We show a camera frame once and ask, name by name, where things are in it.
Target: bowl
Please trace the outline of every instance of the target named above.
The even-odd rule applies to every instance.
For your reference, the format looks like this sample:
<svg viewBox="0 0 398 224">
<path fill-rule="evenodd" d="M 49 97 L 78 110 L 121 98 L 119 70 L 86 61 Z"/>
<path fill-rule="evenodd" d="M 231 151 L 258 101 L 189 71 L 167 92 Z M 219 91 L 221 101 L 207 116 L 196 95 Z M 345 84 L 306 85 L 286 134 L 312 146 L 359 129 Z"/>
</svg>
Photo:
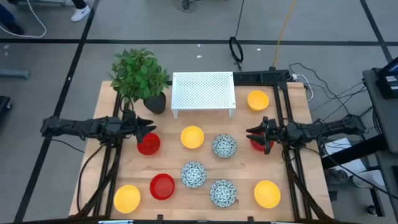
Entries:
<svg viewBox="0 0 398 224">
<path fill-rule="evenodd" d="M 251 139 L 250 139 L 250 143 L 253 146 L 253 148 L 258 150 L 258 151 L 264 152 L 266 150 L 266 146 L 265 145 L 262 146 L 262 145 L 258 144 L 257 142 L 255 142 L 255 141 L 253 141 Z M 274 146 L 274 142 L 271 141 L 270 145 L 271 145 L 271 148 L 272 148 Z"/>
<path fill-rule="evenodd" d="M 264 208 L 274 208 L 280 202 L 280 190 L 269 180 L 260 181 L 254 188 L 256 202 Z"/>
<path fill-rule="evenodd" d="M 189 126 L 181 132 L 181 143 L 189 149 L 198 148 L 204 140 L 205 134 L 199 127 Z"/>
<path fill-rule="evenodd" d="M 141 195 L 136 186 L 124 185 L 119 188 L 113 198 L 113 204 L 117 211 L 130 213 L 134 211 L 141 201 Z"/>
<path fill-rule="evenodd" d="M 206 176 L 206 169 L 199 162 L 188 162 L 181 170 L 181 181 L 190 188 L 200 187 L 205 183 Z"/>
<path fill-rule="evenodd" d="M 228 134 L 220 134 L 214 138 L 212 148 L 217 156 L 228 158 L 233 156 L 236 152 L 236 141 Z"/>
<path fill-rule="evenodd" d="M 236 187 L 229 180 L 217 180 L 210 189 L 211 201 L 221 207 L 231 206 L 237 197 Z"/>
<path fill-rule="evenodd" d="M 173 177 L 168 174 L 158 174 L 150 182 L 150 194 L 157 200 L 166 200 L 174 192 Z"/>
<path fill-rule="evenodd" d="M 153 155 L 160 148 L 160 138 L 154 133 L 146 134 L 142 143 L 137 144 L 137 148 L 143 155 Z"/>
<path fill-rule="evenodd" d="M 254 90 L 248 94 L 248 105 L 253 111 L 261 111 L 267 108 L 269 104 L 268 96 L 259 90 Z"/>
</svg>

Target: wooden table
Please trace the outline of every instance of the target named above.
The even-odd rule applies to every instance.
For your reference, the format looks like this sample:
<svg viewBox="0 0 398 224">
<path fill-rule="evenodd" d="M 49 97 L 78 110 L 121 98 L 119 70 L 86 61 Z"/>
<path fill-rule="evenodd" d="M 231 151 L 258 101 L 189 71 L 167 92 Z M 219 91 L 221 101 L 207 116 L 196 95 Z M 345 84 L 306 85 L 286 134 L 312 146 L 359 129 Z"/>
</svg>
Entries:
<svg viewBox="0 0 398 224">
<path fill-rule="evenodd" d="M 288 83 L 290 102 L 294 120 L 311 123 L 311 116 L 302 83 Z M 261 112 L 248 109 L 246 97 L 250 91 L 261 90 L 269 95 L 269 106 Z M 153 156 L 140 154 L 136 139 L 125 139 L 121 153 L 116 189 L 126 184 L 138 187 L 141 203 L 129 214 L 119 213 L 112 209 L 111 218 L 120 219 L 156 219 L 163 214 L 165 220 L 247 220 L 253 216 L 256 221 L 293 221 L 292 202 L 285 162 L 282 160 L 282 146 L 275 144 L 269 155 L 256 151 L 246 138 L 246 129 L 260 124 L 263 116 L 277 119 L 275 98 L 272 87 L 236 86 L 236 111 L 232 119 L 227 111 L 181 111 L 178 119 L 173 119 L 170 109 L 171 90 L 165 90 L 167 96 L 166 110 L 162 115 L 154 115 L 145 108 L 142 101 L 134 104 L 134 111 L 141 118 L 151 119 L 157 128 L 154 130 L 160 139 L 161 147 Z M 280 92 L 284 117 L 287 117 L 282 92 Z M 112 115 L 116 92 L 110 82 L 103 82 L 95 118 Z M 198 149 L 184 148 L 180 142 L 181 131 L 190 125 L 201 127 L 205 133 L 205 142 Z M 238 144 L 236 154 L 229 159 L 214 155 L 211 150 L 213 139 L 219 134 L 229 134 Z M 90 139 L 87 143 L 82 163 L 98 148 L 99 143 Z M 316 149 L 312 142 L 307 147 Z M 82 178 L 81 204 L 87 202 L 98 186 L 104 150 L 95 156 L 87 165 Z M 323 175 L 319 155 L 309 150 L 301 150 L 303 170 L 307 189 L 325 213 L 333 217 L 328 189 Z M 182 184 L 181 168 L 189 161 L 202 163 L 207 171 L 206 182 L 197 189 L 189 189 Z M 160 173 L 170 174 L 176 183 L 174 194 L 164 201 L 156 200 L 149 192 L 151 179 Z M 218 208 L 210 200 L 210 187 L 218 179 L 228 179 L 236 186 L 238 197 L 229 208 Z M 281 191 L 281 201 L 273 209 L 265 209 L 254 199 L 254 187 L 261 180 L 271 180 Z M 301 194 L 297 190 L 300 216 L 305 217 Z M 103 194 L 101 213 L 104 211 L 108 191 Z M 75 214 L 76 194 L 73 198 L 70 214 Z"/>
</svg>

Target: yellow bowl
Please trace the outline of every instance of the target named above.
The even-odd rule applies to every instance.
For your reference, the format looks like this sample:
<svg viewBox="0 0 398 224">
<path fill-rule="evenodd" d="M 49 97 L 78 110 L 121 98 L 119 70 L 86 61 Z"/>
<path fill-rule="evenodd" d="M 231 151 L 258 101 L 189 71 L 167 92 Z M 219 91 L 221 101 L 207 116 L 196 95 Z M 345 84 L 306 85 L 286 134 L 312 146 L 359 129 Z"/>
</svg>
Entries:
<svg viewBox="0 0 398 224">
<path fill-rule="evenodd" d="M 113 204 L 117 211 L 121 213 L 130 213 L 134 211 L 139 202 L 141 196 L 136 186 L 125 185 L 116 192 L 113 198 Z"/>
<path fill-rule="evenodd" d="M 268 96 L 263 91 L 254 90 L 248 94 L 248 105 L 253 111 L 264 110 L 268 104 Z"/>
<path fill-rule="evenodd" d="M 201 146 L 204 140 L 205 134 L 196 126 L 186 127 L 181 132 L 181 143 L 189 149 L 195 149 Z"/>
<path fill-rule="evenodd" d="M 274 208 L 280 202 L 280 190 L 269 180 L 260 181 L 254 188 L 256 202 L 264 208 Z"/>
</svg>

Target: white sneaker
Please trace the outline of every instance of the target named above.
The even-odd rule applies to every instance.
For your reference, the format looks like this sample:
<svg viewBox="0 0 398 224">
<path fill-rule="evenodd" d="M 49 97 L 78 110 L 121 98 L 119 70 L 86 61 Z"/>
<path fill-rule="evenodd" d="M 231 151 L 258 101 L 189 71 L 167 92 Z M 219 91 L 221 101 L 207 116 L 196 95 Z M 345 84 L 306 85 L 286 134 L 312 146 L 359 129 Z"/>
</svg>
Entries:
<svg viewBox="0 0 398 224">
<path fill-rule="evenodd" d="M 90 13 L 90 7 L 86 6 L 83 9 L 76 9 L 74 15 L 70 18 L 72 22 L 78 22 Z"/>
</svg>

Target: potted plant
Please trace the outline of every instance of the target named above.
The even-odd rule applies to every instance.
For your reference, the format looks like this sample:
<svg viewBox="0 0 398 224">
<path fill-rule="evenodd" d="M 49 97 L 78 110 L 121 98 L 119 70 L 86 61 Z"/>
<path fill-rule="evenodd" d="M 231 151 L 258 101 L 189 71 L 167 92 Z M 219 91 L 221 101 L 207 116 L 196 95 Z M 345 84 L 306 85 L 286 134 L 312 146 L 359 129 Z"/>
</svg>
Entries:
<svg viewBox="0 0 398 224">
<path fill-rule="evenodd" d="M 143 99 L 146 108 L 154 114 L 163 113 L 166 96 L 162 90 L 169 87 L 166 84 L 169 75 L 158 64 L 155 54 L 146 49 L 131 49 L 115 57 L 116 61 L 112 64 L 115 76 L 109 74 L 113 89 L 125 96 L 127 101 Z"/>
</svg>

